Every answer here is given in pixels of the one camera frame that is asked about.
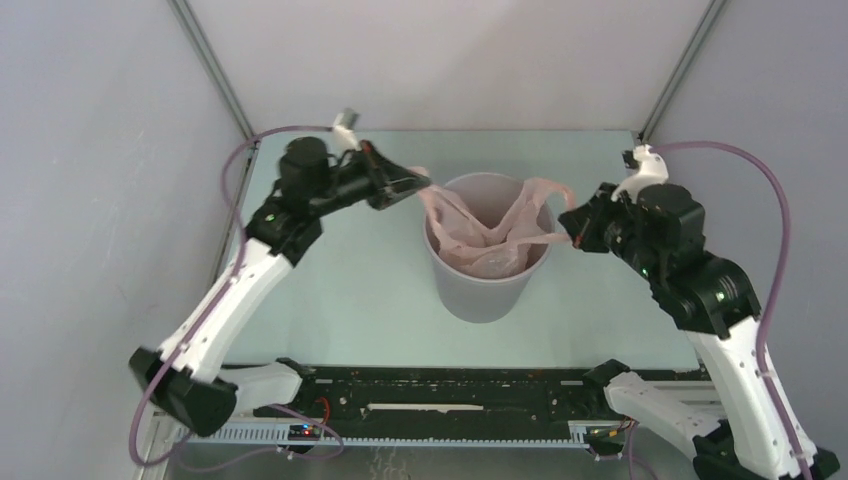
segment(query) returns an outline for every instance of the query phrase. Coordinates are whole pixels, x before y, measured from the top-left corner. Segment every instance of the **light blue table surface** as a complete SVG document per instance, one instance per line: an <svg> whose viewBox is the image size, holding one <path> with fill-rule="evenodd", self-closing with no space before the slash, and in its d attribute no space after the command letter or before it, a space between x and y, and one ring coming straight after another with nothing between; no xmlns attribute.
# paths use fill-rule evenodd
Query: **light blue table surface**
<svg viewBox="0 0 848 480"><path fill-rule="evenodd" d="M295 136L262 142L242 216L262 204ZM626 174L624 131L360 132L387 158L423 166L438 184L470 172L547 177L578 202ZM332 138L317 134L333 147ZM555 213L562 200L553 200ZM697 368L693 349L651 300L648 284L610 255L555 246L512 312L490 324L453 317L439 301L417 197L383 212L364 204L324 218L324 234L268 295L228 362L288 356L303 364L417 367Z"/></svg>

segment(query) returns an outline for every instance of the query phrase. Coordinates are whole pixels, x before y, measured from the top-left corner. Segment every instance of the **plastic bag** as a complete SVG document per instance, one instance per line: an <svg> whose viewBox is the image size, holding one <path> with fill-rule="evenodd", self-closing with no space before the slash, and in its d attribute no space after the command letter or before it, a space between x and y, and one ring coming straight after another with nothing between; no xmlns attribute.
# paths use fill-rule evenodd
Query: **plastic bag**
<svg viewBox="0 0 848 480"><path fill-rule="evenodd" d="M554 194L563 196L568 210L576 206L574 192L565 185L544 178L526 180L500 223L488 228L456 193L436 185L418 191L439 241L439 258L462 273L484 279L526 270L532 245L569 241L567 234L545 232L537 222L545 201Z"/></svg>

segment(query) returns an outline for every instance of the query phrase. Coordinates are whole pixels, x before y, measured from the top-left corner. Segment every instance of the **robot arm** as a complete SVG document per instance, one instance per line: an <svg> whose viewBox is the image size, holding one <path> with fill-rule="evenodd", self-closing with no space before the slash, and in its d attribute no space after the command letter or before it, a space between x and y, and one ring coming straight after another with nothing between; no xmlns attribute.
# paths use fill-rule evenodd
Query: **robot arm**
<svg viewBox="0 0 848 480"><path fill-rule="evenodd" d="M585 252L612 252L645 278L653 299L685 332L713 380L727 424L665 396L610 361L587 374L614 411L661 435L693 460L700 478L795 479L792 452L754 357L760 305L745 272L704 250L704 208L679 185L667 184L663 159L647 145L625 152L637 172L620 185L601 184L560 223ZM786 403L780 380L772 379ZM802 455L815 478L838 469L817 449L791 407Z"/></svg>
<svg viewBox="0 0 848 480"><path fill-rule="evenodd" d="M336 119L333 131L345 154L335 165L318 138L289 143L280 159L280 178L247 225L241 264L227 265L191 316L156 351L139 348L130 359L143 389L172 362L151 401L199 436L212 435L234 413L289 403L297 394L301 376L293 365L236 370L221 370L221 365L259 303L321 235L321 217L362 200L383 210L430 184L380 155L370 142L357 141L355 120L352 111Z"/></svg>

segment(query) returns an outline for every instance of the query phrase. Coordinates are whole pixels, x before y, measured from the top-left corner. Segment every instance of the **white wall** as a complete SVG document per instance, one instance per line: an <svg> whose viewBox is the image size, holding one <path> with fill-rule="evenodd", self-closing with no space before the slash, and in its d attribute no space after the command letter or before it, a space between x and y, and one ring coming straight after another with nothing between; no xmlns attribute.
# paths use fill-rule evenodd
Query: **white wall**
<svg viewBox="0 0 848 480"><path fill-rule="evenodd" d="M848 458L848 18L846 2L731 2L654 144L719 140L760 156L792 209L792 249L770 351L807 432ZM672 179L707 209L707 246L737 260L765 303L780 216L743 161L669 155ZM838 478L848 478L843 471Z"/></svg>
<svg viewBox="0 0 848 480"><path fill-rule="evenodd" d="M190 3L257 130L639 130L709 2Z"/></svg>
<svg viewBox="0 0 848 480"><path fill-rule="evenodd" d="M240 140L153 2L0 3L0 477L130 478L126 366L208 285Z"/></svg>

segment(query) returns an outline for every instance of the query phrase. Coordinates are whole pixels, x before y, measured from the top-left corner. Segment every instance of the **white plastic cup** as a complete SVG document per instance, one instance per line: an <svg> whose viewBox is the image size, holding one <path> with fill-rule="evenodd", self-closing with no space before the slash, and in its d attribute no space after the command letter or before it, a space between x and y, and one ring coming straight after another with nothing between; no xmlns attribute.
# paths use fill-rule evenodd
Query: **white plastic cup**
<svg viewBox="0 0 848 480"><path fill-rule="evenodd" d="M444 188L456 192L471 213L492 228L515 203L523 186L524 182L499 173L470 173L447 182ZM547 205L539 211L538 223L545 232L554 231L554 217ZM442 304L457 318L472 323L494 322L509 313L552 247L551 244L531 246L526 270L512 277L489 280L459 272L439 258L439 241L426 216L424 243L433 262Z"/></svg>

